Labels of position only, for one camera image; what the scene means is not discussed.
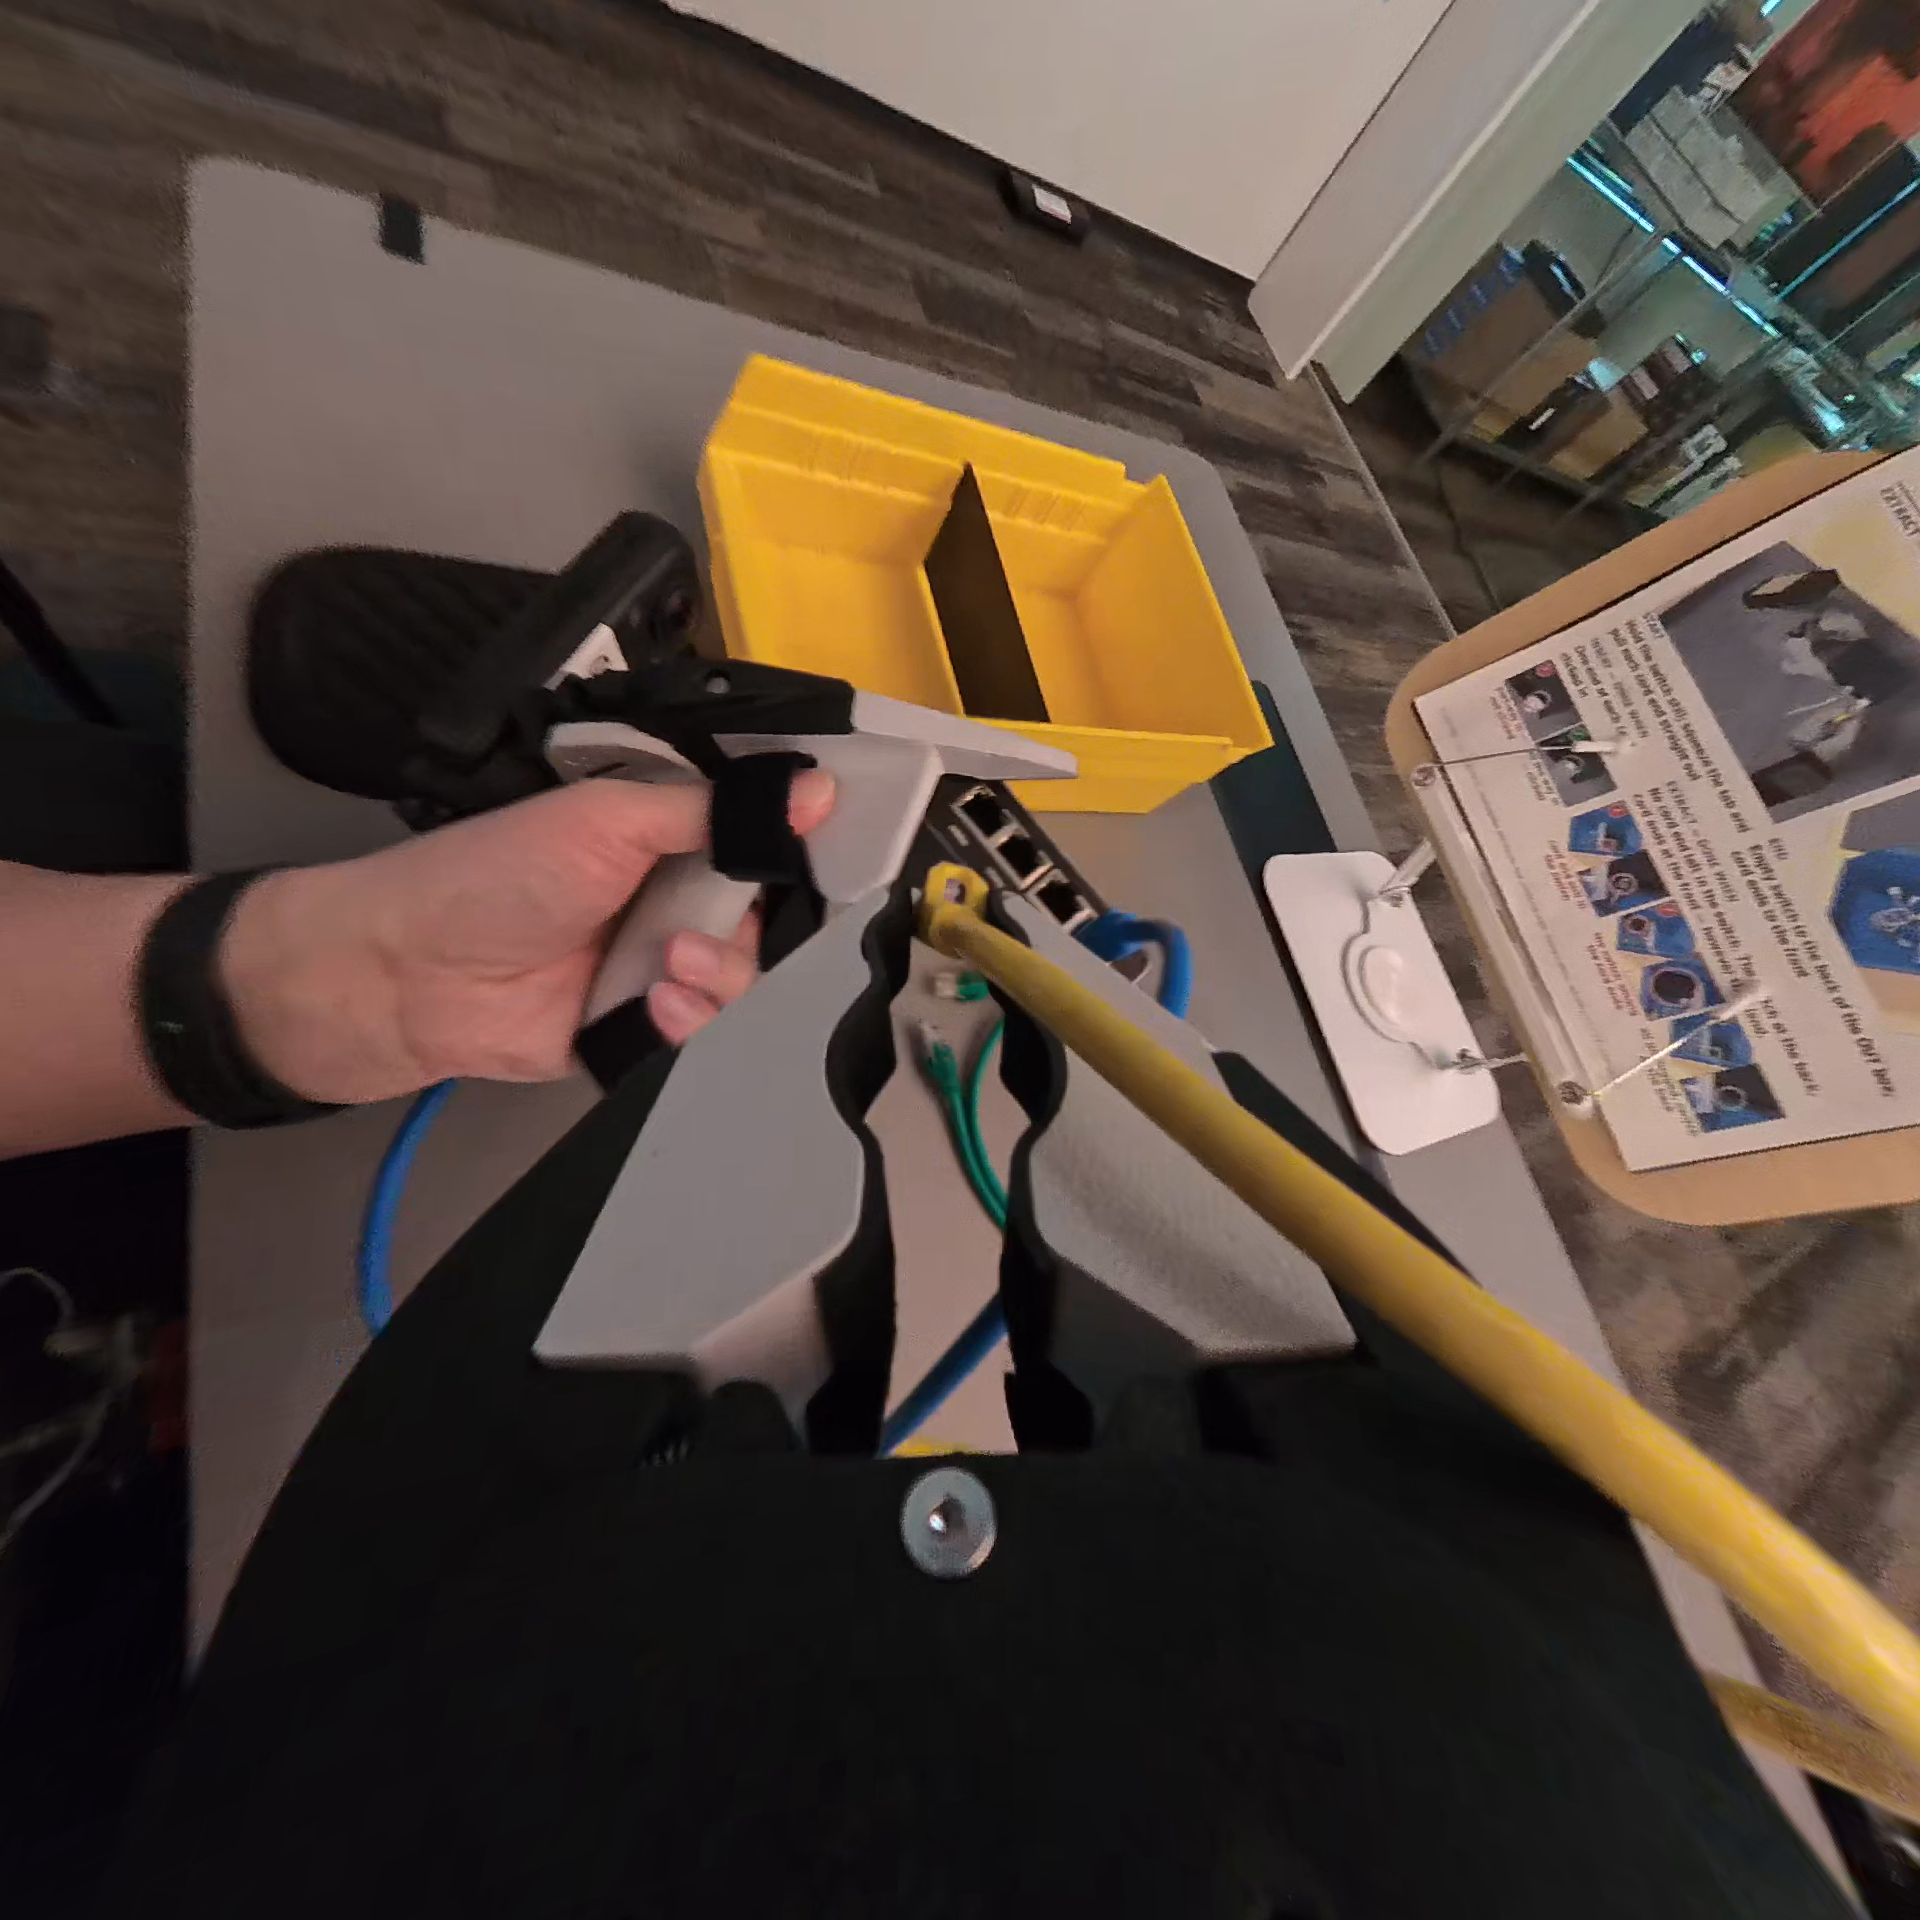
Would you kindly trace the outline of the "black bin divider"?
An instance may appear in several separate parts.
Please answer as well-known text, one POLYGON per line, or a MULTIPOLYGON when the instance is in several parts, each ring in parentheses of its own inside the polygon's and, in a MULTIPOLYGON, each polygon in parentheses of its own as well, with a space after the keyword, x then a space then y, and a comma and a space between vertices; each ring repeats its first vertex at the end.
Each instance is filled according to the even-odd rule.
POLYGON ((981 723, 1045 727, 1050 709, 1041 674, 971 464, 955 481, 922 569, 961 714, 981 723))

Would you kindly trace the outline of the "yellow plastic bin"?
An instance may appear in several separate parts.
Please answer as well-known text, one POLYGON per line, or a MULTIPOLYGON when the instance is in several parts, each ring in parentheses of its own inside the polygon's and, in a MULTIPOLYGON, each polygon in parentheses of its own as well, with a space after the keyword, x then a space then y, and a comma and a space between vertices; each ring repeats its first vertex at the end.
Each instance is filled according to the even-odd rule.
POLYGON ((1166 477, 753 354, 699 467, 727 653, 1034 737, 1077 777, 1036 809, 1153 811, 1269 746, 1229 623, 1166 477), (964 464, 1047 699, 1045 727, 957 709, 923 559, 964 464))

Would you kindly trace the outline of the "black floor device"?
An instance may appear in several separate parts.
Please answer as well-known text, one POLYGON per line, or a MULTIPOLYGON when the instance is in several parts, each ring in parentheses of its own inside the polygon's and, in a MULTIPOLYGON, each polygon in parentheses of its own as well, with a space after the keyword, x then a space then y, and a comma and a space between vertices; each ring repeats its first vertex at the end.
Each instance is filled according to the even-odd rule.
POLYGON ((997 191, 1017 225, 1050 234, 1069 248, 1085 244, 1093 228, 1093 211, 1085 202, 1006 163, 997 172, 997 191))

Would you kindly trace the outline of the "black wrist rest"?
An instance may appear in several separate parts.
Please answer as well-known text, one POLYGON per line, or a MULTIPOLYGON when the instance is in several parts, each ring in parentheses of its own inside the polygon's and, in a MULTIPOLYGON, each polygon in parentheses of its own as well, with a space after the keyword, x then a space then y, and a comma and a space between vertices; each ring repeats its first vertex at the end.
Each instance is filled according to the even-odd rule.
POLYGON ((690 540, 615 514, 562 569, 325 546, 276 565, 246 625, 246 707, 298 777, 427 829, 561 779, 570 690, 692 652, 703 605, 690 540))

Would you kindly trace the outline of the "printed instruction sheet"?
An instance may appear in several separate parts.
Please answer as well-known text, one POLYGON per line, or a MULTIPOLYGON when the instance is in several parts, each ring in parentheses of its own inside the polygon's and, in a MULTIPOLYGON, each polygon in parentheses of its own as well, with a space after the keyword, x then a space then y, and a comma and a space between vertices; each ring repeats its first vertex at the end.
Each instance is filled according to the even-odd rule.
POLYGON ((1915 1127, 1915 463, 1417 703, 1631 1171, 1915 1127))

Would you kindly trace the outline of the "person's left hand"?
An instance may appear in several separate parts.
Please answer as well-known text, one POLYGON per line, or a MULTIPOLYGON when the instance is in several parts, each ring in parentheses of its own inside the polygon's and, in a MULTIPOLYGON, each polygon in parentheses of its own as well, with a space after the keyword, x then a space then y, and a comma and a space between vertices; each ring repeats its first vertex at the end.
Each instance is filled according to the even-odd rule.
POLYGON ((555 1084, 629 901, 708 848, 702 785, 591 779, 406 845, 257 881, 222 938, 235 1033, 325 1106, 555 1084))

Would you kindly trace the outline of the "black wristband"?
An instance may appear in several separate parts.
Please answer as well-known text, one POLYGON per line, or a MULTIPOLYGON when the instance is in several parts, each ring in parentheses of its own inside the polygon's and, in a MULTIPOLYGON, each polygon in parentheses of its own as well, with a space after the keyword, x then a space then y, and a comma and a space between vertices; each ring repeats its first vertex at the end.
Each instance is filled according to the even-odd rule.
POLYGON ((341 1114, 283 1087, 243 1037, 225 986, 225 935, 237 905, 279 869, 193 879, 158 912, 135 961, 135 1025, 159 1089, 193 1120, 266 1132, 341 1114))

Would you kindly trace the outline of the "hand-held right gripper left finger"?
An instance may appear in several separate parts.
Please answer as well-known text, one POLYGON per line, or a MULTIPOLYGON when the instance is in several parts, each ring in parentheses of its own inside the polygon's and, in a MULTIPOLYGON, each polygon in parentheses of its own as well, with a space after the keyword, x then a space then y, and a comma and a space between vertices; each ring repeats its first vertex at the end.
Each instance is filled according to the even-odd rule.
POLYGON ((878 1451, 897 1240, 873 1106, 898 1068, 910 895, 865 895, 655 1081, 535 1339, 545 1368, 775 1394, 820 1455, 878 1451))

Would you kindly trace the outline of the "tan backing board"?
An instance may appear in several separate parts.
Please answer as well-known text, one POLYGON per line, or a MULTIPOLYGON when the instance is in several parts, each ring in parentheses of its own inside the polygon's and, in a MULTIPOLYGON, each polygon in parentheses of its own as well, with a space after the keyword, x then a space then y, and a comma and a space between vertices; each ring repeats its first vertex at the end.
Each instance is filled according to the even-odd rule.
POLYGON ((1411 667, 1386 709, 1386 752, 1420 809, 1421 829, 1436 843, 1437 869, 1447 879, 1475 949, 1478 984, 1519 1043, 1529 1075, 1543 1092, 1573 1164, 1612 1200, 1643 1216, 1682 1227, 1734 1227, 1813 1215, 1903 1208, 1918 1196, 1918 1132, 1900 1127, 1854 1143, 1789 1143, 1740 1159, 1679 1169, 1628 1169, 1598 1109, 1578 1109, 1563 1099, 1563 1084, 1574 1080, 1569 1033, 1549 1012, 1546 988, 1497 904, 1485 859, 1469 848, 1459 805, 1437 776, 1425 772, 1426 763, 1437 762, 1437 751, 1417 714, 1417 703, 1578 623, 1602 615, 1626 596, 1660 585, 1671 575, 1755 532, 1764 521, 1852 488, 1862 474, 1881 484, 1913 463, 1913 450, 1810 452, 1746 475, 1691 514, 1646 530, 1613 554, 1578 568, 1559 583, 1442 642, 1411 667))

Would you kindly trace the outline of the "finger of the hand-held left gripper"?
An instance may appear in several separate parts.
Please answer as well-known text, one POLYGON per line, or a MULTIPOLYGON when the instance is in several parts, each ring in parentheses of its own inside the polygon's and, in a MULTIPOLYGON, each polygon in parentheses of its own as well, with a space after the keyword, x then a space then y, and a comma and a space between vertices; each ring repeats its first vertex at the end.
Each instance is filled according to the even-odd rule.
POLYGON ((845 777, 914 760, 926 760, 937 777, 989 783, 1077 777, 1071 752, 1050 748, 1034 737, 853 689, 803 696, 738 690, 718 696, 710 699, 710 737, 737 760, 795 752, 845 777))

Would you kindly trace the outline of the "dark desk mat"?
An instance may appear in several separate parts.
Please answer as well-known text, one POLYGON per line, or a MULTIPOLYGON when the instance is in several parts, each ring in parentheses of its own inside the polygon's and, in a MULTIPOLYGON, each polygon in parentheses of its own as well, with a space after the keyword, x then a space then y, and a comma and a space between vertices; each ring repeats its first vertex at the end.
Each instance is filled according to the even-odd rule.
POLYGON ((1281 923, 1263 889, 1263 869, 1273 857, 1308 857, 1337 851, 1333 829, 1311 791, 1308 771, 1292 748, 1273 690, 1250 680, 1254 707, 1269 732, 1269 746, 1226 767, 1206 791, 1233 840, 1263 930, 1281 944, 1281 923))

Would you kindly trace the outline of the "person's left forearm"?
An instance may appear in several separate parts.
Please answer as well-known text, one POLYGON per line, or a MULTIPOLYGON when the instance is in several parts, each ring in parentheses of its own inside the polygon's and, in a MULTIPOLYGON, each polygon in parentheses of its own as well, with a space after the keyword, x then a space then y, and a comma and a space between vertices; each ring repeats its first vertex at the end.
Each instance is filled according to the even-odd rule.
POLYGON ((138 1017, 141 949, 186 888, 3 866, 5 1161, 187 1124, 138 1017))

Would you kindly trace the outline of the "black ethernet switch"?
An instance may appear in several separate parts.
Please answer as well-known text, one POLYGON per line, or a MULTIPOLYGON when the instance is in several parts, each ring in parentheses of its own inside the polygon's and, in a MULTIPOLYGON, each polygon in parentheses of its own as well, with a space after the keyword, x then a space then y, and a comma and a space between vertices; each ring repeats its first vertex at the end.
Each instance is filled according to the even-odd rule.
POLYGON ((1071 938, 1109 912, 1106 899, 1003 783, 945 776, 935 785, 902 881, 922 892, 942 865, 969 869, 993 889, 1028 901, 1071 938))

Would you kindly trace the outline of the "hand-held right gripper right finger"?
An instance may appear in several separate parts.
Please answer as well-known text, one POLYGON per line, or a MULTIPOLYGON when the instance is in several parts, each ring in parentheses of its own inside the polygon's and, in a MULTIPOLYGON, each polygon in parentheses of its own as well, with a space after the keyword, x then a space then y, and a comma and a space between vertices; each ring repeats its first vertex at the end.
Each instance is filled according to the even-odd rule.
POLYGON ((1139 1384, 1357 1355, 1316 1265, 1013 1004, 999 1080, 1021 1120, 999 1259, 1021 1451, 1090 1448, 1139 1384))

